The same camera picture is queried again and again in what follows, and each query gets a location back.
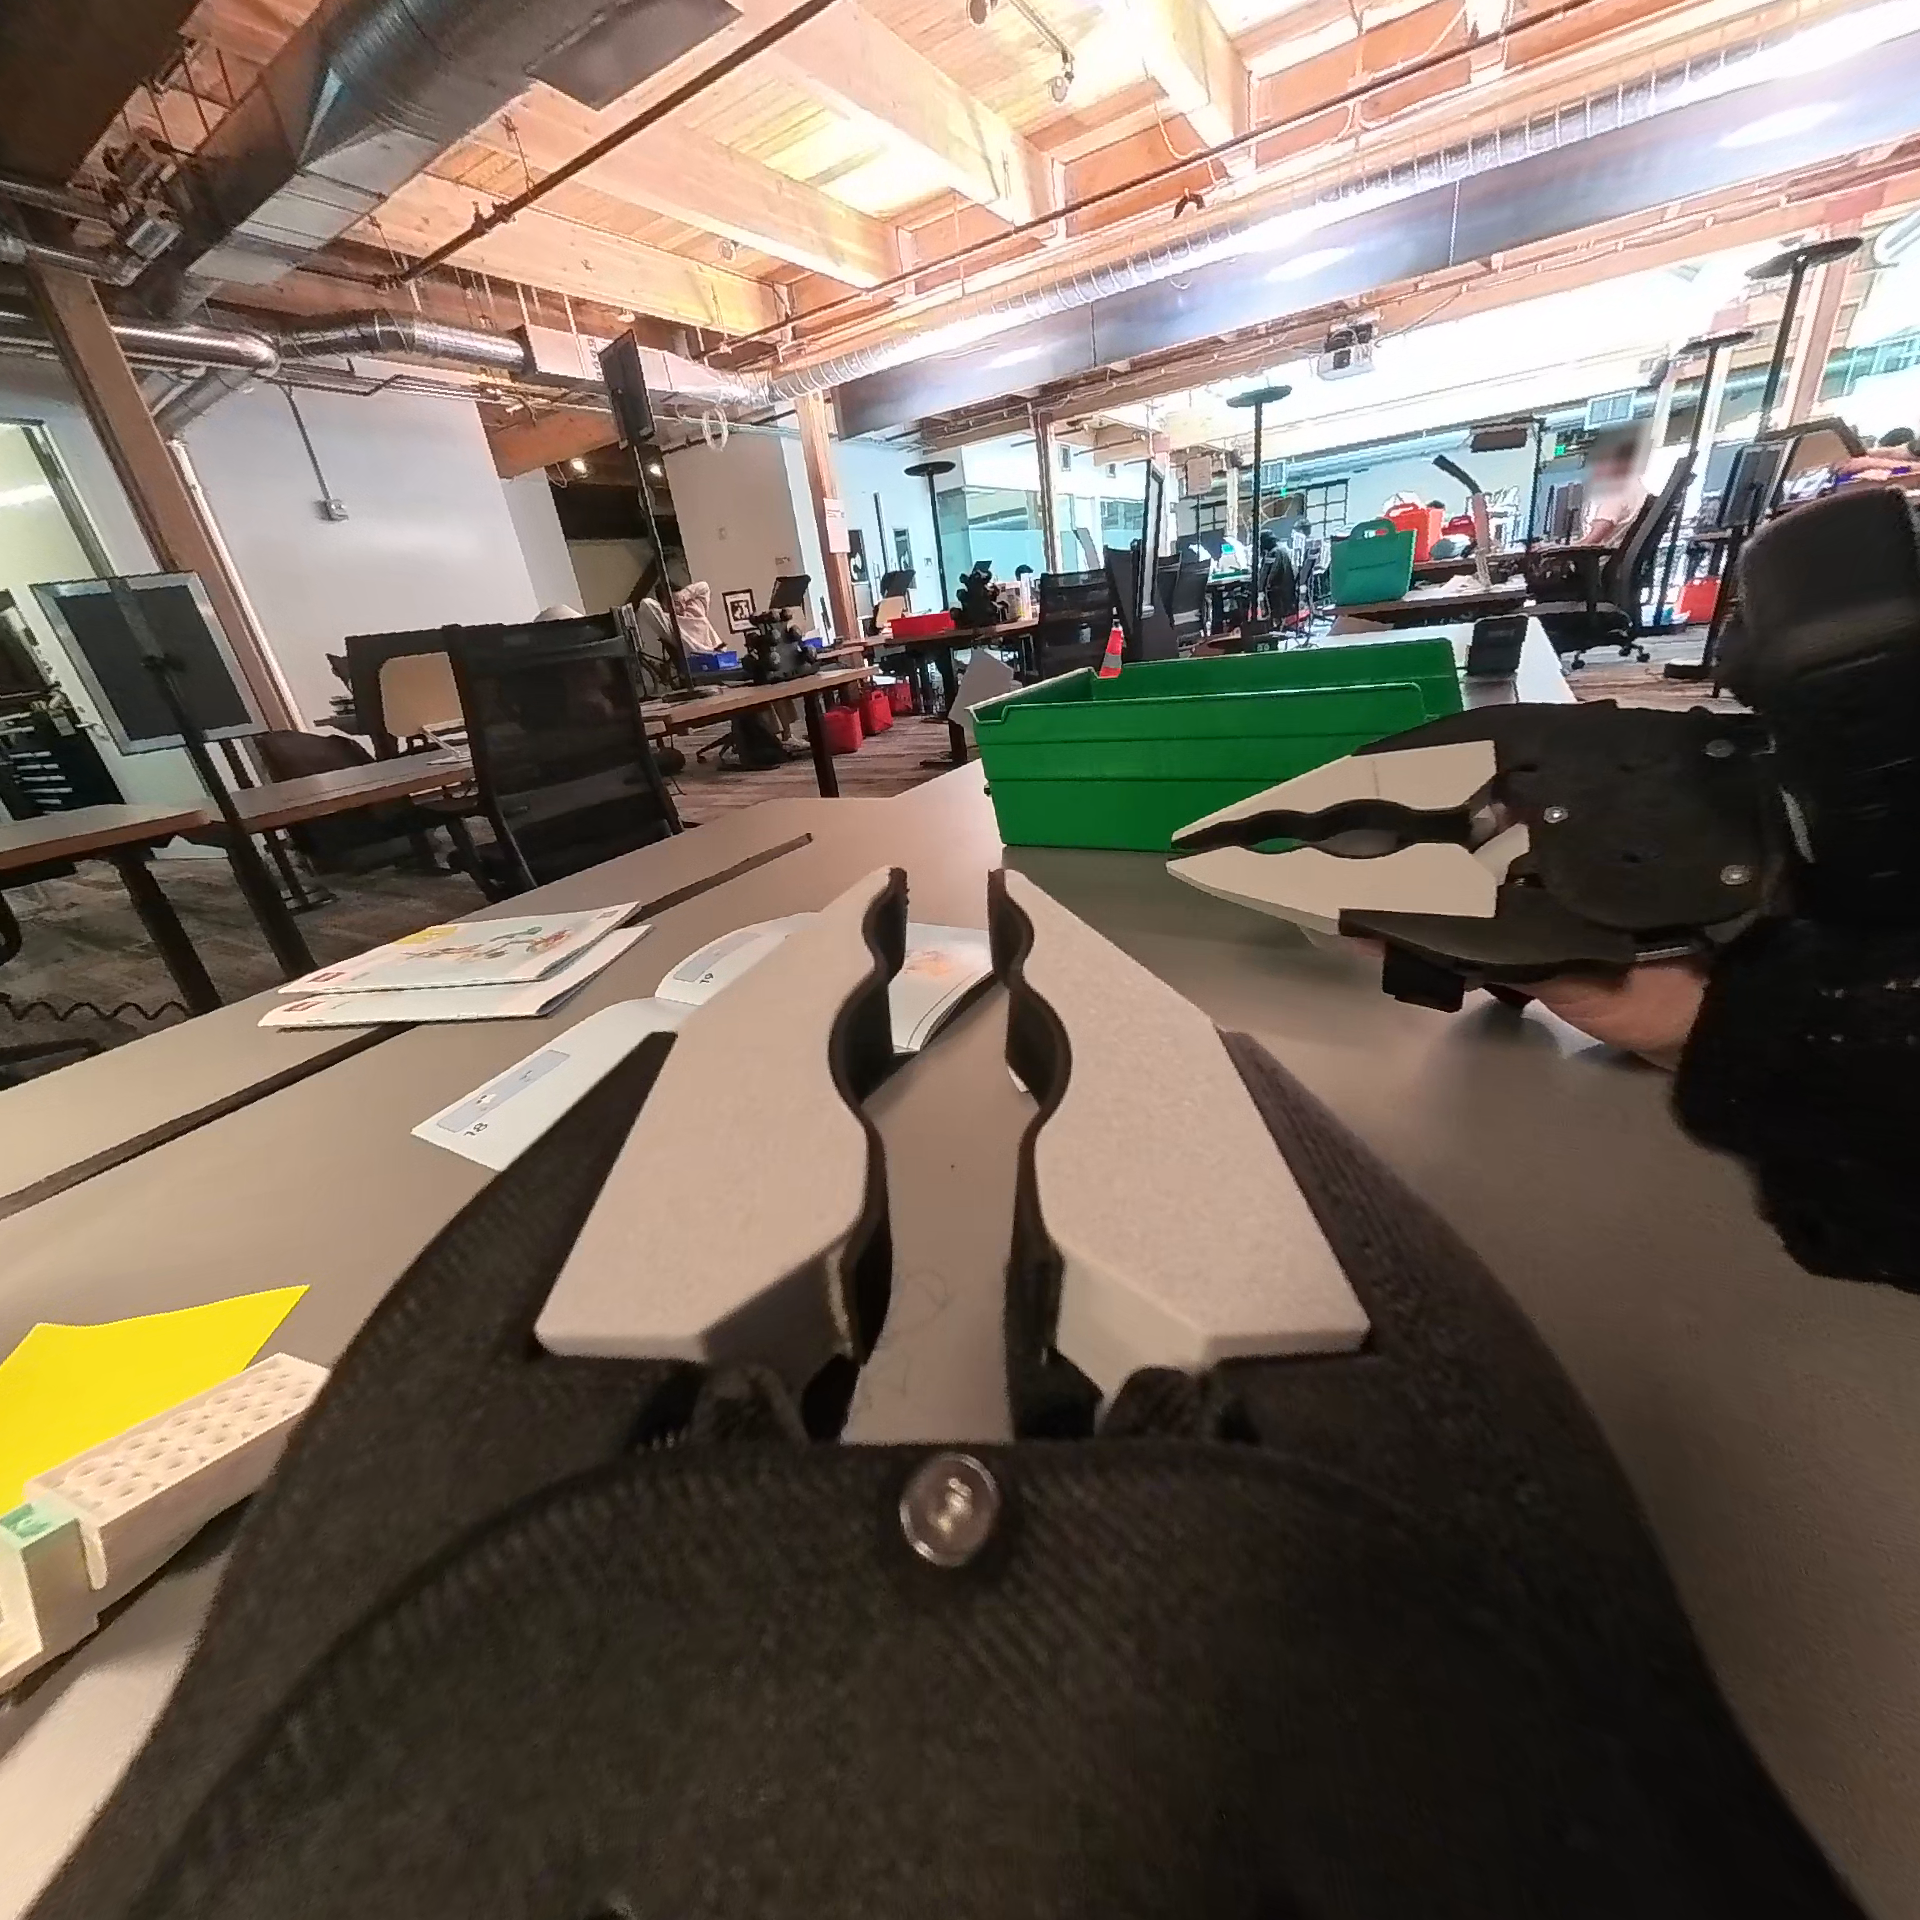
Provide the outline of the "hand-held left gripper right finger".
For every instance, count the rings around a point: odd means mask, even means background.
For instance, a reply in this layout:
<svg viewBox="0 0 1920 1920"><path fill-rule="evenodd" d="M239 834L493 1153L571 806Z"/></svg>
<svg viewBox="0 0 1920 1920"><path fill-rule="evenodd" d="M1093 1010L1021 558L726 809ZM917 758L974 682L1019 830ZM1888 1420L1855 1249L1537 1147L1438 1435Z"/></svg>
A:
<svg viewBox="0 0 1920 1920"><path fill-rule="evenodd" d="M1217 1021L1015 869L988 877L1021 1135L1015 1404L1361 1352L1371 1315Z"/></svg>

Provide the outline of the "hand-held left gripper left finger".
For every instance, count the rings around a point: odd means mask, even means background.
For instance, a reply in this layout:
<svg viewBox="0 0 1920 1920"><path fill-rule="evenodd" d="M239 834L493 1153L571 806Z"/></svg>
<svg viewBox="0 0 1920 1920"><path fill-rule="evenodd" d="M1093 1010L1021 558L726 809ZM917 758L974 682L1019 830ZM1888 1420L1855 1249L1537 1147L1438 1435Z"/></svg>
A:
<svg viewBox="0 0 1920 1920"><path fill-rule="evenodd" d="M885 1145L909 877L878 868L698 1005L537 1320L564 1358L851 1395L892 1300Z"/></svg>

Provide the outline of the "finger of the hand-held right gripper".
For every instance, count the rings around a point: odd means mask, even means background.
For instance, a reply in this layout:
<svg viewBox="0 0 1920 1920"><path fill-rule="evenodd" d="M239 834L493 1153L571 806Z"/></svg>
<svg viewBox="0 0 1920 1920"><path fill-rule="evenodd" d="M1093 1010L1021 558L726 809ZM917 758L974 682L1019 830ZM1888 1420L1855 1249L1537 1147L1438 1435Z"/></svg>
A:
<svg viewBox="0 0 1920 1920"><path fill-rule="evenodd" d="M1331 760L1181 827L1171 857L1204 851L1327 851L1385 857L1413 847L1479 851L1506 830L1492 739L1405 745Z"/></svg>
<svg viewBox="0 0 1920 1920"><path fill-rule="evenodd" d="M1528 827L1506 827L1476 847L1422 842L1367 857L1314 846L1221 847L1174 857L1166 874L1284 924L1338 924L1361 914L1492 919L1527 851Z"/></svg>

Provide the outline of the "green plastic bin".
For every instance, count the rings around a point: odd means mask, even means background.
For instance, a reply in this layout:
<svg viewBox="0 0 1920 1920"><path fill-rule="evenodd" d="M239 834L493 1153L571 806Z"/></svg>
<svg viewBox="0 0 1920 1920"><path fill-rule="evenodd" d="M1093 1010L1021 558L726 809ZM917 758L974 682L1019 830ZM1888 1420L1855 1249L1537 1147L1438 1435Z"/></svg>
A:
<svg viewBox="0 0 1920 1920"><path fill-rule="evenodd" d="M1010 849L1165 854L1190 824L1462 710L1442 636L1090 668L982 700Z"/></svg>

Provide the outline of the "person's right forearm black sleeve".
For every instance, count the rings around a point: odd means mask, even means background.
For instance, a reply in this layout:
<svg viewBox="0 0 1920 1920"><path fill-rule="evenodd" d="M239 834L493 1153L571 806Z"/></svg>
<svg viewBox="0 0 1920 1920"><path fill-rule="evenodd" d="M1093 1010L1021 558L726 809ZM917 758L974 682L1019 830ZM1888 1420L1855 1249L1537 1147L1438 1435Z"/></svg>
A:
<svg viewBox="0 0 1920 1920"><path fill-rule="evenodd" d="M1673 1086L1818 1277L1919 1290L1919 932L1773 922L1714 962Z"/></svg>

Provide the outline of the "open lego instruction booklet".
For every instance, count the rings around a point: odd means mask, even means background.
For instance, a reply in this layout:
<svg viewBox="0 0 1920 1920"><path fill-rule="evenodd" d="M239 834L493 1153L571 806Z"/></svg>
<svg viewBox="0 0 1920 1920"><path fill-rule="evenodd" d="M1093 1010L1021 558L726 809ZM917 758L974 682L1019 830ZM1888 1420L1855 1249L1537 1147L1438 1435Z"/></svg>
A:
<svg viewBox="0 0 1920 1920"><path fill-rule="evenodd" d="M811 922L811 914L749 924L710 940L666 972L650 997L607 1005L568 1026L460 1099L427 1116L412 1135L488 1171L514 1163L643 1041L674 1036L693 1013L753 972ZM889 992L894 1055L919 1055L987 988L993 943L956 924L906 927L904 962Z"/></svg>

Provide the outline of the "closed lego instruction booklet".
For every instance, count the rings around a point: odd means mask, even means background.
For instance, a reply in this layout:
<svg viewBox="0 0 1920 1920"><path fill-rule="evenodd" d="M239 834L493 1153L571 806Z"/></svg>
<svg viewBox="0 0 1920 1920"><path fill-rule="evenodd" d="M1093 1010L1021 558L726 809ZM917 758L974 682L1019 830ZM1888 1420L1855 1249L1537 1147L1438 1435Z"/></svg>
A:
<svg viewBox="0 0 1920 1920"><path fill-rule="evenodd" d="M583 995L652 929L626 924L558 972L518 983L422 986L282 995L256 1026L273 1034L537 1019Z"/></svg>
<svg viewBox="0 0 1920 1920"><path fill-rule="evenodd" d="M571 914L502 916L420 927L279 986L279 995L380 995L531 988L643 938L632 902Z"/></svg>

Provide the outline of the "white lego body assembly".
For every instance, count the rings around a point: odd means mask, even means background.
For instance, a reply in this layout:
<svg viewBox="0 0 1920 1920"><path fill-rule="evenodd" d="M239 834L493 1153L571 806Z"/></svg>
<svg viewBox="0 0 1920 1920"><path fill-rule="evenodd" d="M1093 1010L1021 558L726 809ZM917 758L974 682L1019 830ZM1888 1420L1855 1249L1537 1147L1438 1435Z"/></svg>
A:
<svg viewBox="0 0 1920 1920"><path fill-rule="evenodd" d="M275 1353L32 1477L2 1514L2 1694L275 1473L331 1367Z"/></svg>

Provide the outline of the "person's right hand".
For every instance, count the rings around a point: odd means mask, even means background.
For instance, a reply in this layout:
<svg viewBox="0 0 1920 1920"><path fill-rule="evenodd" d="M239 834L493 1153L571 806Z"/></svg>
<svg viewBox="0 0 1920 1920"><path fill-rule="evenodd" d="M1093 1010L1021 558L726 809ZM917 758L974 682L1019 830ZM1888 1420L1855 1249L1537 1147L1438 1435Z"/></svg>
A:
<svg viewBox="0 0 1920 1920"><path fill-rule="evenodd" d="M1528 982L1494 982L1489 992L1540 1005L1591 1041L1675 1074L1709 993L1698 960L1651 962L1629 972L1561 972Z"/></svg>

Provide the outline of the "green tote bag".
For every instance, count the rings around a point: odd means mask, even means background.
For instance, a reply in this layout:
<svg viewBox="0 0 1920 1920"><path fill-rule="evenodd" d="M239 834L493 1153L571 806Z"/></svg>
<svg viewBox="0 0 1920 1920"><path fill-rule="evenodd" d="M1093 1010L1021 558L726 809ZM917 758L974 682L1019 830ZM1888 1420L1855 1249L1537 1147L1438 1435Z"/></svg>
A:
<svg viewBox="0 0 1920 1920"><path fill-rule="evenodd" d="M1419 529L1392 517L1359 521L1333 540L1329 597L1337 610L1395 603L1413 586Z"/></svg>

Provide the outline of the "black mesh office chair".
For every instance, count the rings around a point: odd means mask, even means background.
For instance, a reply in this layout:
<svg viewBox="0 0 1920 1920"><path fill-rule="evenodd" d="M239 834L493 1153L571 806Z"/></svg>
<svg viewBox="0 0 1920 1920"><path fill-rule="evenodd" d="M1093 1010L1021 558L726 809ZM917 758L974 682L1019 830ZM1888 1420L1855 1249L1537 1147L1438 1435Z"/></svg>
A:
<svg viewBox="0 0 1920 1920"><path fill-rule="evenodd" d="M1104 568L1041 574L1029 639L1034 678L1046 682L1083 669L1098 671L1112 625L1115 593Z"/></svg>
<svg viewBox="0 0 1920 1920"><path fill-rule="evenodd" d="M615 614L448 630L478 815L457 830L486 900L512 900L685 830Z"/></svg>

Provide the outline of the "wooden background table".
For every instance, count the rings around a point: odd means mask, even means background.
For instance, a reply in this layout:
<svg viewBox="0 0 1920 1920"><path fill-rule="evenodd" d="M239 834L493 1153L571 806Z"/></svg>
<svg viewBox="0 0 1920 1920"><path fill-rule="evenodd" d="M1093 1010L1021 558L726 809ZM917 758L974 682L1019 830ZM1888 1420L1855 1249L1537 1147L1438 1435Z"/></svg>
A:
<svg viewBox="0 0 1920 1920"><path fill-rule="evenodd" d="M838 799L843 786L836 760L827 736L825 714L828 694L860 690L875 678L869 664L820 669L777 683L733 683L719 690L694 691L683 700L644 697L637 711L640 726L654 737L678 737L716 728L745 714L799 704L812 760L816 788L822 799Z"/></svg>

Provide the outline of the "yellow paper sheet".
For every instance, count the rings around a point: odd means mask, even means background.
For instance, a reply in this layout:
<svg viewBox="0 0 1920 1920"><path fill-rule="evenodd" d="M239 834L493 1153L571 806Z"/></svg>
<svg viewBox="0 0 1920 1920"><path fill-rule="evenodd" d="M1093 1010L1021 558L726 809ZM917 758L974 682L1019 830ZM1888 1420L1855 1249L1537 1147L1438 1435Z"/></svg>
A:
<svg viewBox="0 0 1920 1920"><path fill-rule="evenodd" d="M36 1476L239 1375L305 1296L284 1286L109 1321L39 1321L2 1362L2 1509Z"/></svg>

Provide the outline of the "framed dark panel on stand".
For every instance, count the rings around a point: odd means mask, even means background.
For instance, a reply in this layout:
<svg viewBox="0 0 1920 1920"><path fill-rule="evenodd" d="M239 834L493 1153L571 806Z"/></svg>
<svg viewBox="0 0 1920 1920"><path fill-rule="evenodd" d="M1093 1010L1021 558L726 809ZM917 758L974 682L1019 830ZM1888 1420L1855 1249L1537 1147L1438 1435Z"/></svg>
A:
<svg viewBox="0 0 1920 1920"><path fill-rule="evenodd" d="M243 817L215 747L269 730L211 593L195 572L43 581L32 595L127 755L182 752L213 804L213 831L284 982L316 965Z"/></svg>

